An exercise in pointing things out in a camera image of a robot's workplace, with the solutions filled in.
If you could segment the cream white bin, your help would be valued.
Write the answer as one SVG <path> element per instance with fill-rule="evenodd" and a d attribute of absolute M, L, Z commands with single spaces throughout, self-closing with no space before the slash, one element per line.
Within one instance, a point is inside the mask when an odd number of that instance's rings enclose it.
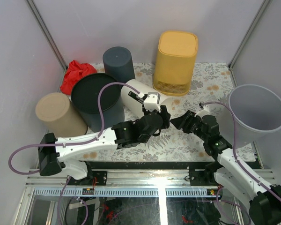
<path fill-rule="evenodd" d="M 149 86 L 137 81 L 136 79 L 129 80 L 127 82 L 127 84 L 134 87 L 136 90 L 138 90 L 144 94 L 147 94 L 148 92 L 158 92 L 160 94 L 160 105 L 165 105 L 167 107 L 168 113 L 173 114 L 172 105 L 171 105 L 172 101 L 173 101 L 172 97 L 166 96 L 166 95 L 162 94 L 161 92 L 153 89 L 152 87 L 149 87 Z M 142 105 L 137 100 L 128 96 L 128 93 L 130 91 L 133 91 L 133 90 L 126 86 L 122 87 L 122 89 L 121 89 L 122 102 L 123 102 L 124 106 L 126 106 L 135 116 L 140 118 L 141 116 L 144 115 L 144 113 L 142 111 Z"/>

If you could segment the yellow mesh basket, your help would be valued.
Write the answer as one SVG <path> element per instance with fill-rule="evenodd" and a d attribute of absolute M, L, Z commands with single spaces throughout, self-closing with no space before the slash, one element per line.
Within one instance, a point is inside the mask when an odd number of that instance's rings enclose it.
<path fill-rule="evenodd" d="M 184 96 L 191 88 L 198 51 L 195 34 L 168 30 L 161 34 L 153 74 L 153 88 L 168 96 Z"/>

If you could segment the slate blue tapered bin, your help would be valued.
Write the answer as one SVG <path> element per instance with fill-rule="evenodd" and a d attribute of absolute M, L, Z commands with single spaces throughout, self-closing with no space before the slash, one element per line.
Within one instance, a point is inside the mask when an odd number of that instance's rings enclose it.
<path fill-rule="evenodd" d="M 103 54 L 105 73 L 113 76 L 118 82 L 127 83 L 135 79 L 131 52 L 124 47 L 109 48 Z"/>

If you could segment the translucent grey bin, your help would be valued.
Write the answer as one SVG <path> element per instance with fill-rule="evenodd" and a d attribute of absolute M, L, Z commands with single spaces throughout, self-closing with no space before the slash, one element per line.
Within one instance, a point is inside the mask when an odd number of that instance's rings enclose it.
<path fill-rule="evenodd" d="M 217 116 L 220 134 L 235 148 L 281 129 L 281 98 L 254 84 L 240 85 L 228 96 L 228 107 Z"/>

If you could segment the large dark navy bin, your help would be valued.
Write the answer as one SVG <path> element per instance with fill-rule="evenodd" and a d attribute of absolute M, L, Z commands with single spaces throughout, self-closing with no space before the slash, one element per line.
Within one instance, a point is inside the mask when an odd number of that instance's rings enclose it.
<path fill-rule="evenodd" d="M 105 85 L 116 81 L 110 75 L 96 73 L 83 77 L 72 89 L 71 101 L 92 132 L 99 132 L 102 125 L 97 103 L 99 92 Z M 112 85 L 101 94 L 100 102 L 105 129 L 125 121 L 120 91 L 119 85 Z"/>

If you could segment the beige bin with black rim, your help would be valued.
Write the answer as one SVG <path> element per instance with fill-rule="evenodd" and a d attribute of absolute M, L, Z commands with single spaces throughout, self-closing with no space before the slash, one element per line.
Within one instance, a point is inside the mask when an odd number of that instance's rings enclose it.
<path fill-rule="evenodd" d="M 56 137 L 81 136 L 88 130 L 88 125 L 63 93 L 54 92 L 42 97 L 35 113 Z"/>

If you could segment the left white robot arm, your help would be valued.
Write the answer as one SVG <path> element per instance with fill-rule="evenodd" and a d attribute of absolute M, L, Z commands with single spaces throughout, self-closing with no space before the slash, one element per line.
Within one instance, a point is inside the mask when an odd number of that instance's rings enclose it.
<path fill-rule="evenodd" d="M 97 150 L 117 150 L 131 148 L 146 143 L 150 137 L 160 135 L 161 130 L 170 126 L 170 114 L 162 105 L 160 110 L 144 110 L 144 116 L 135 121 L 118 123 L 103 132 L 73 138 L 57 138 L 47 133 L 38 147 L 40 176 L 67 173 L 83 185 L 93 180 L 91 166 L 79 156 Z"/>

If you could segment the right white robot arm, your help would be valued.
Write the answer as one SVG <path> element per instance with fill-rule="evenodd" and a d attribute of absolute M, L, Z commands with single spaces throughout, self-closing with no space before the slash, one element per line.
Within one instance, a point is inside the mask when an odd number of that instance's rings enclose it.
<path fill-rule="evenodd" d="M 187 111 L 171 119 L 171 123 L 184 133 L 199 137 L 205 152 L 215 160 L 213 168 L 204 173 L 207 184 L 224 186 L 244 205 L 254 224 L 281 223 L 281 186 L 264 180 L 234 153 L 232 145 L 220 134 L 215 116 Z"/>

